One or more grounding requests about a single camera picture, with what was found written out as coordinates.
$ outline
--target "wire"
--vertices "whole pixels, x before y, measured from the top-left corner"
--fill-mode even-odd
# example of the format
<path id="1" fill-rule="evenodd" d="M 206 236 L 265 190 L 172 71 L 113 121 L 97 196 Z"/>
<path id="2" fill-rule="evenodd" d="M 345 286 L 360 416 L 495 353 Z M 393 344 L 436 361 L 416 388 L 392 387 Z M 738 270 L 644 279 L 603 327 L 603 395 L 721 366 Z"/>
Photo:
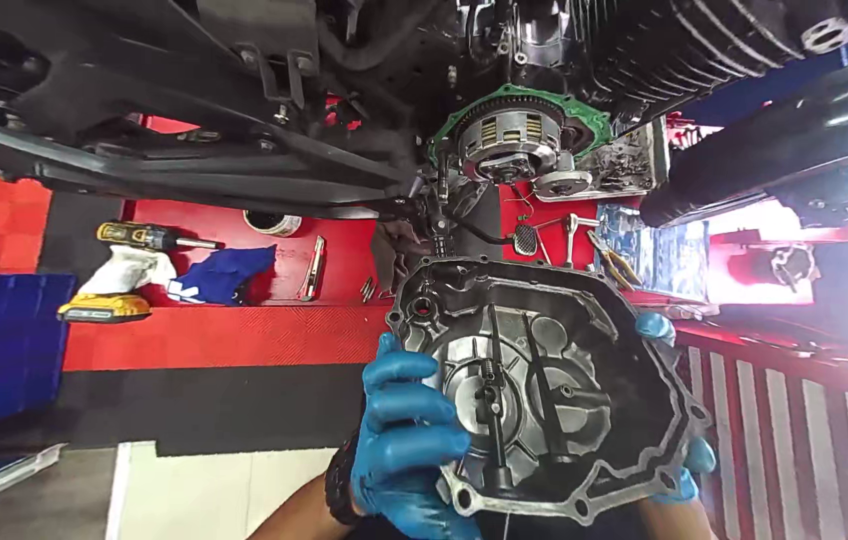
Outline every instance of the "wire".
<path id="1" fill-rule="evenodd" d="M 514 195 L 517 195 L 519 198 L 518 199 L 504 199 L 503 202 L 511 203 L 513 201 L 524 201 L 524 204 L 530 207 L 530 214 L 527 215 L 527 219 L 530 219 L 531 217 L 533 217 L 533 215 L 534 215 L 534 205 L 531 204 L 530 201 L 527 200 L 527 197 L 529 197 L 530 195 L 528 194 L 527 196 L 524 196 L 521 193 L 521 190 L 517 189 L 517 187 L 513 184 L 510 186 L 510 188 L 512 190 L 514 190 Z"/>

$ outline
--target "red floor mat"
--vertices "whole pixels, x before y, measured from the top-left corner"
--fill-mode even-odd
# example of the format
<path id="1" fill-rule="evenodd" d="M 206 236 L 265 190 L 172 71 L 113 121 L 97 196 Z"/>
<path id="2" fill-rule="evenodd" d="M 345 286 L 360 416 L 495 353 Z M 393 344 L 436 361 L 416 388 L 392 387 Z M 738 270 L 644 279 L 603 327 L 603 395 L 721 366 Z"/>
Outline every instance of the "red floor mat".
<path id="1" fill-rule="evenodd" d="M 233 208 L 189 202 L 138 201 L 129 210 L 129 215 L 124 216 L 126 219 L 175 227 L 185 236 L 221 241 L 228 248 L 262 248 L 277 244 L 274 267 L 257 276 L 248 289 L 252 305 L 302 305 L 297 300 L 297 291 L 307 274 L 318 235 L 327 241 L 327 258 L 318 297 L 311 306 L 359 306 L 361 286 L 369 276 L 376 276 L 370 254 L 373 220 L 305 218 L 293 237 L 279 238 L 253 230 L 244 221 L 243 212 Z M 211 250 L 205 249 L 174 250 L 170 258 L 178 274 L 183 274 L 190 264 L 199 263 L 210 254 Z M 170 300 L 162 287 L 148 287 L 142 294 L 155 307 L 191 306 Z M 380 303 L 389 305 L 390 301 Z"/>
<path id="2" fill-rule="evenodd" d="M 32 274 L 44 245 L 49 189 L 33 179 L 0 179 L 0 274 Z"/>
<path id="3" fill-rule="evenodd" d="M 142 321 L 70 325 L 64 370 L 365 363 L 388 306 L 158 307 Z"/>

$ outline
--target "blue rag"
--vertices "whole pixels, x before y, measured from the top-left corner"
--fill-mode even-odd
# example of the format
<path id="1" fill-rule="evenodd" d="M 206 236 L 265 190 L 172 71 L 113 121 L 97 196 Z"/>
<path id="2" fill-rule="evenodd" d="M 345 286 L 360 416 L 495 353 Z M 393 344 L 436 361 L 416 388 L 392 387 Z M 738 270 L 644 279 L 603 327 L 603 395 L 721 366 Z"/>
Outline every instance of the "blue rag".
<path id="1" fill-rule="evenodd" d="M 241 286 L 250 277 L 270 268 L 276 257 L 276 245 L 214 251 L 202 262 L 191 264 L 187 274 L 172 279 L 167 285 L 167 296 L 192 304 L 239 306 Z"/>

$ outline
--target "pliers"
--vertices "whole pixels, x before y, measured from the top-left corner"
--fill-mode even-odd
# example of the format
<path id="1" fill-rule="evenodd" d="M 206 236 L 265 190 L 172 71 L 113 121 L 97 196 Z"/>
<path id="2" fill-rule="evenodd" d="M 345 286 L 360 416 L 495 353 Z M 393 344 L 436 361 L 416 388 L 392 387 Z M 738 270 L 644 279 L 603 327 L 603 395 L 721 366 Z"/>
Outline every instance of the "pliers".
<path id="1" fill-rule="evenodd" d="M 614 278 L 614 281 L 620 284 L 621 289 L 633 291 L 634 285 L 638 287 L 643 285 L 641 279 L 637 277 L 637 273 L 630 267 L 630 264 L 616 251 L 610 249 L 607 246 L 607 242 L 603 241 L 600 236 L 597 236 L 592 229 L 587 231 L 587 238 L 594 244 L 594 249 L 600 253 L 600 260 L 607 269 L 607 273 Z"/>

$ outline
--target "wrist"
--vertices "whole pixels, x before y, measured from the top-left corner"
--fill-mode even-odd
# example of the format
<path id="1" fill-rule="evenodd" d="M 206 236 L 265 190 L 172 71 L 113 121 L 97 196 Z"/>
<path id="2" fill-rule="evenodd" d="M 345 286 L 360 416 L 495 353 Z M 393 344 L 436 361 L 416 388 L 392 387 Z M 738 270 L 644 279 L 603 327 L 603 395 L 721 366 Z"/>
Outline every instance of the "wrist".
<path id="1" fill-rule="evenodd" d="M 365 515 L 360 511 L 351 488 L 351 470 L 354 466 L 356 446 L 355 433 L 354 437 L 334 454 L 325 476 L 327 508 L 335 520 L 346 526 L 355 525 Z"/>
<path id="2" fill-rule="evenodd" d="M 367 512 L 365 512 L 363 510 L 363 508 L 360 507 L 360 505 L 358 504 L 357 498 L 354 497 L 354 486 L 348 485 L 347 490 L 351 495 L 351 510 L 353 510 L 354 513 L 360 518 L 366 516 Z"/>

